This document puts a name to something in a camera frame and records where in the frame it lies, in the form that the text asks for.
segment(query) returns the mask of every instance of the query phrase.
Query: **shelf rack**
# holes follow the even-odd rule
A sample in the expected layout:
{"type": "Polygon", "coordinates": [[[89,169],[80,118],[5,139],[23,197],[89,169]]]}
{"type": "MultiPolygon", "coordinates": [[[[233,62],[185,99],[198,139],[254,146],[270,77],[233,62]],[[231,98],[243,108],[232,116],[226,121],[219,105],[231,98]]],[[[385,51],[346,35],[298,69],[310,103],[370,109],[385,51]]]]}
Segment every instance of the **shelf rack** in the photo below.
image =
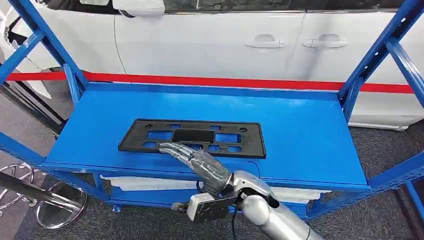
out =
{"type": "MultiPolygon", "coordinates": [[[[424,106],[424,80],[399,44],[420,17],[424,0],[403,3],[338,92],[273,89],[278,81],[271,80],[262,80],[264,86],[271,87],[231,86],[230,80],[222,87],[222,83],[207,79],[194,82],[184,77],[155,81],[157,76],[151,76],[152,80],[147,76],[145,84],[88,81],[30,1],[9,1],[33,34],[0,67],[0,83],[41,42],[64,70],[74,111],[46,157],[3,133],[0,148],[112,205],[115,212],[120,212],[122,205],[170,207],[196,193],[195,189],[122,191],[117,187],[111,194],[104,191],[101,175],[199,179],[168,155],[118,151],[127,129],[140,118],[260,123],[266,159],[218,159],[231,171],[248,171],[270,186],[342,192],[327,202],[316,200],[310,208],[286,203],[307,220],[403,184],[408,186],[410,181],[424,176],[421,152],[366,179],[347,124],[361,86],[388,54],[424,106]],[[73,173],[92,174],[95,186],[73,173]]],[[[115,79],[113,74],[102,73],[98,76],[112,82],[131,82],[134,77],[115,79]]]]}

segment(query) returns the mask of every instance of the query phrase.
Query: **black license plate bracket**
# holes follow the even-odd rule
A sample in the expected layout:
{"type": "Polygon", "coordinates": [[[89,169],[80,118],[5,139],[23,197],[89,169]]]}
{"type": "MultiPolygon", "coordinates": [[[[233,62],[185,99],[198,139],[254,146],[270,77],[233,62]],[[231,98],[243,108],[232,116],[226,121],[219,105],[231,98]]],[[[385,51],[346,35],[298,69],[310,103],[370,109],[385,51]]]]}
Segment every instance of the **black license plate bracket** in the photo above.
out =
{"type": "Polygon", "coordinates": [[[266,157],[257,122],[136,119],[118,145],[123,152],[159,153],[159,143],[179,143],[212,156],[266,157]]]}

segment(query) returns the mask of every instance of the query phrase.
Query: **rectangular hole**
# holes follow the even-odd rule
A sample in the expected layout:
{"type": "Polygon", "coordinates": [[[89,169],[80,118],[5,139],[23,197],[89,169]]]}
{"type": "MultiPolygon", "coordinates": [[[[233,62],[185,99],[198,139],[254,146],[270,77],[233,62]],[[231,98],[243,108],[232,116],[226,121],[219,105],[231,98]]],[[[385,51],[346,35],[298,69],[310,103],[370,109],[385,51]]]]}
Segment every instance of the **rectangular hole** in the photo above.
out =
{"type": "Polygon", "coordinates": [[[242,136],[233,133],[217,133],[215,134],[215,141],[221,143],[240,143],[242,136]]]}
{"type": "Polygon", "coordinates": [[[239,146],[229,146],[228,152],[230,153],[240,153],[242,151],[242,148],[239,146]]]}
{"type": "Polygon", "coordinates": [[[196,129],[176,129],[173,142],[214,142],[214,132],[209,130],[196,130],[196,129]]]}
{"type": "Polygon", "coordinates": [[[221,130],[221,126],[210,126],[210,130],[221,130]]]}
{"type": "Polygon", "coordinates": [[[196,151],[203,149],[202,144],[184,143],[184,145],[186,145],[187,147],[192,148],[193,150],[196,150],[196,151]]]}
{"type": "Polygon", "coordinates": [[[172,129],[179,129],[179,128],[181,128],[181,125],[180,124],[170,124],[169,127],[172,128],[172,129]]]}
{"type": "Polygon", "coordinates": [[[170,140],[172,131],[149,131],[146,139],[149,140],[170,140]]]}
{"type": "Polygon", "coordinates": [[[220,146],[218,145],[209,145],[207,147],[207,150],[210,152],[219,152],[220,151],[220,146]]]}
{"type": "Polygon", "coordinates": [[[156,145],[156,142],[153,142],[153,141],[145,141],[142,144],[142,146],[145,148],[154,148],[155,145],[156,145]]]}

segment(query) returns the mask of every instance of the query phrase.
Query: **metal stanchion base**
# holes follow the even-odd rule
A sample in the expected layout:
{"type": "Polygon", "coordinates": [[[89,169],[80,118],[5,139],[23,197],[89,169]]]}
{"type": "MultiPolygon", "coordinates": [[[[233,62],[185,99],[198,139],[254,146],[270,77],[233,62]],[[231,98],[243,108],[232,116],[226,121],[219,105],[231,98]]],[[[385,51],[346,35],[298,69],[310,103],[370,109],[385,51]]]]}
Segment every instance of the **metal stanchion base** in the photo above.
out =
{"type": "Polygon", "coordinates": [[[49,189],[49,192],[60,195],[69,200],[76,201],[80,203],[82,207],[70,212],[44,201],[40,202],[36,212],[37,221],[46,229],[59,229],[72,223],[81,214],[87,202],[87,195],[84,192],[75,189],[64,182],[56,183],[49,189]]]}

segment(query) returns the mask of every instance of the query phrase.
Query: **blue shelf surface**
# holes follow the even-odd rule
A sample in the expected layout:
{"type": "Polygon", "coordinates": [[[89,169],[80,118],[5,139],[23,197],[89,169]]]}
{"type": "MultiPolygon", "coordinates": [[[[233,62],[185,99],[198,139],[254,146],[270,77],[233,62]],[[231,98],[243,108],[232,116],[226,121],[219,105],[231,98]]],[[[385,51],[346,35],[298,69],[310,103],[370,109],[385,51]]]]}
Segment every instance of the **blue shelf surface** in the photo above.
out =
{"type": "MultiPolygon", "coordinates": [[[[187,202],[195,194],[198,194],[197,189],[122,191],[119,187],[114,186],[112,187],[109,203],[170,208],[175,202],[187,202]]],[[[294,202],[283,202],[283,204],[300,218],[306,219],[308,217],[307,204],[294,202]]]]}
{"type": "Polygon", "coordinates": [[[260,123],[266,159],[217,157],[230,171],[276,187],[369,189],[335,92],[90,83],[43,165],[199,179],[169,155],[118,151],[135,119],[260,123]]]}

